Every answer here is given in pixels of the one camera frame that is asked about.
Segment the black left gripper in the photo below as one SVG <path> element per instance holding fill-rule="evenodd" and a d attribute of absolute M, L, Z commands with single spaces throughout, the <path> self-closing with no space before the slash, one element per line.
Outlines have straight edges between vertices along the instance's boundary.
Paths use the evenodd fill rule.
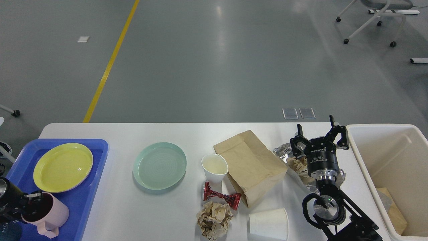
<path fill-rule="evenodd" d="M 22 217 L 40 213 L 43 191 L 23 193 L 4 177 L 0 178 L 0 224 L 23 222 Z"/>

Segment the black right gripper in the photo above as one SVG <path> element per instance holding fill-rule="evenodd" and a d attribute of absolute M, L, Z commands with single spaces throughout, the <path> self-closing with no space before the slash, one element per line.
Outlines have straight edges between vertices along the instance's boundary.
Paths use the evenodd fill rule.
<path fill-rule="evenodd" d="M 324 146 L 313 145 L 312 140 L 304 137 L 301 125 L 297 125 L 297 134 L 290 139 L 290 144 L 295 158 L 306 156 L 308 162 L 308 174 L 316 181 L 337 181 L 340 173 L 336 156 L 337 149 L 348 150 L 349 139 L 345 126 L 335 124 L 333 115 L 329 116 L 331 129 L 324 136 Z"/>

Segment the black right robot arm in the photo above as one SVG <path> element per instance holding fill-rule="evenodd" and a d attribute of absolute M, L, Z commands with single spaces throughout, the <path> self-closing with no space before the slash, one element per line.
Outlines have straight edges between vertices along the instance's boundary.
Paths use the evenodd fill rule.
<path fill-rule="evenodd" d="M 293 155 L 306 157 L 309 177 L 315 179 L 319 193 L 307 195 L 302 202 L 303 215 L 313 227 L 324 232 L 329 241 L 382 241 L 378 225 L 338 186 L 340 168 L 337 149 L 349 149 L 345 126 L 335 124 L 325 136 L 307 139 L 301 125 L 290 139 Z"/>

